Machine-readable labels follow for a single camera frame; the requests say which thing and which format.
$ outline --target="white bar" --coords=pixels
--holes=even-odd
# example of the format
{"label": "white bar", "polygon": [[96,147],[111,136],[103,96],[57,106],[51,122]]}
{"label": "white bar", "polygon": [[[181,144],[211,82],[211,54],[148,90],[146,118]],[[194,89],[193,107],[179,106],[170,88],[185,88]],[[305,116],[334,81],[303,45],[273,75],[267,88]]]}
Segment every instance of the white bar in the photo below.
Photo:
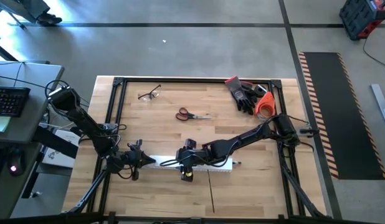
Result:
{"label": "white bar", "polygon": [[[148,164],[147,166],[144,166],[144,167],[148,167],[148,168],[152,168],[152,169],[175,169],[175,168],[180,166],[180,164],[173,164],[171,166],[166,166],[166,167],[159,165],[160,163],[162,163],[164,161],[174,159],[174,156],[155,156],[155,155],[153,155],[150,157],[155,159],[156,162],[154,164]],[[226,164],[224,164],[224,166],[222,166],[222,167],[198,165],[198,166],[194,166],[192,169],[194,171],[204,171],[204,172],[206,172],[207,170],[213,171],[213,172],[231,172],[232,171],[232,158],[229,157]]]}
{"label": "white bar", "polygon": [[382,94],[381,87],[379,87],[378,84],[371,84],[371,88],[373,89],[375,99],[378,102],[379,109],[385,120],[385,97]]}

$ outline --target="computer keyboard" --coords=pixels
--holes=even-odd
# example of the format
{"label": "computer keyboard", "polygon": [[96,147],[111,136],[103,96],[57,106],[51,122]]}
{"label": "computer keyboard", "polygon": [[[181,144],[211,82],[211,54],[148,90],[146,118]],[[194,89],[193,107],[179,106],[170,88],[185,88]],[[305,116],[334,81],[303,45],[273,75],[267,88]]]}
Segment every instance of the computer keyboard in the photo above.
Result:
{"label": "computer keyboard", "polygon": [[30,88],[0,86],[0,116],[20,117]]}

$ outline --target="floor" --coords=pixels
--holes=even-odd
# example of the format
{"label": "floor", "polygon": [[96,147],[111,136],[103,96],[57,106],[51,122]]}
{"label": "floor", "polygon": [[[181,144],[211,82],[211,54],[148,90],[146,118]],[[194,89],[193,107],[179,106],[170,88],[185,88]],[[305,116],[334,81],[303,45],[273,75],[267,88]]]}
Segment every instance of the floor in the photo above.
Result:
{"label": "floor", "polygon": [[[289,22],[298,24],[292,26],[290,43],[280,2],[285,3]],[[97,75],[296,78],[290,44],[295,43],[298,52],[339,52],[385,166],[385,124],[369,88],[378,83],[385,95],[385,69],[365,56],[364,41],[352,42],[342,28],[321,28],[341,23],[342,0],[46,3],[64,19],[63,27],[22,30],[7,25],[5,21],[14,21],[2,13],[0,45],[18,59],[63,65],[63,80],[85,99],[90,99]],[[159,25],[148,27],[148,23]],[[179,23],[195,23],[195,27]],[[385,27],[371,34],[366,49],[385,63]],[[56,118],[55,123],[67,121]],[[36,190],[43,195],[20,200],[12,216],[59,213],[67,182],[67,177],[41,175]],[[385,223],[385,180],[333,183],[344,219]]]}

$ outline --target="hazard stripe tape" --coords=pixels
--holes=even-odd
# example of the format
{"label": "hazard stripe tape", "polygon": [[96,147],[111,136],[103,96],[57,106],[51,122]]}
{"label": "hazard stripe tape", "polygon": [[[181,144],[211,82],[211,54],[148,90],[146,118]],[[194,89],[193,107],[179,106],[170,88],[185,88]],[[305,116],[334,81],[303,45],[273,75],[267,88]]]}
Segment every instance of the hazard stripe tape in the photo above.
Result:
{"label": "hazard stripe tape", "polygon": [[348,85],[349,85],[349,87],[350,87],[350,90],[351,90],[351,92],[352,92],[352,95],[353,95],[353,98],[354,98],[354,102],[356,103],[357,109],[358,109],[358,111],[359,111],[359,113],[360,113],[360,116],[361,116],[361,120],[363,121],[363,124],[364,124],[364,127],[365,127],[365,129],[366,129],[368,138],[369,138],[369,140],[370,140],[370,142],[371,142],[371,145],[372,145],[372,147],[373,147],[375,156],[377,157],[379,167],[381,168],[382,173],[383,173],[383,177],[385,178],[385,168],[384,168],[384,165],[382,164],[381,157],[379,156],[377,147],[376,147],[375,142],[374,142],[374,140],[373,140],[373,138],[372,138],[371,132],[370,132],[370,130],[369,130],[369,128],[368,128],[366,119],[365,119],[365,117],[364,117],[363,111],[361,110],[361,107],[360,107],[359,101],[358,101],[358,99],[357,99],[356,93],[354,92],[354,88],[353,88],[352,82],[351,82],[351,80],[350,80],[350,77],[349,77],[349,75],[348,75],[347,68],[346,68],[346,66],[345,66],[345,63],[343,62],[342,56],[341,56],[340,54],[338,54],[338,57],[339,57],[339,59],[340,59],[340,63],[341,63],[343,72],[345,73],[346,79],[347,79],[347,81],[348,81]]}
{"label": "hazard stripe tape", "polygon": [[339,179],[338,168],[335,163],[332,146],[330,144],[330,140],[328,139],[323,115],[321,115],[321,104],[318,102],[316,88],[313,84],[313,80],[311,79],[310,68],[307,64],[306,56],[303,52],[299,53],[299,61],[302,66],[303,76],[305,78],[306,87],[309,93],[311,107],[313,108],[313,112],[315,114],[316,124],[320,131],[321,144],[323,145],[330,174],[332,178]]}

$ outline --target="shoe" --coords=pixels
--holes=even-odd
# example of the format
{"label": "shoe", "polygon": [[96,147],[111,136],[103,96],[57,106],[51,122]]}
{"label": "shoe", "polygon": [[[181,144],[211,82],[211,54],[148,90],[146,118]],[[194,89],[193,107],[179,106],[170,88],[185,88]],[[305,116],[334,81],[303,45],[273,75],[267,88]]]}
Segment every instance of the shoe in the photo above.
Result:
{"label": "shoe", "polygon": [[55,15],[43,13],[37,18],[37,23],[42,26],[56,25],[62,22],[62,19]]}

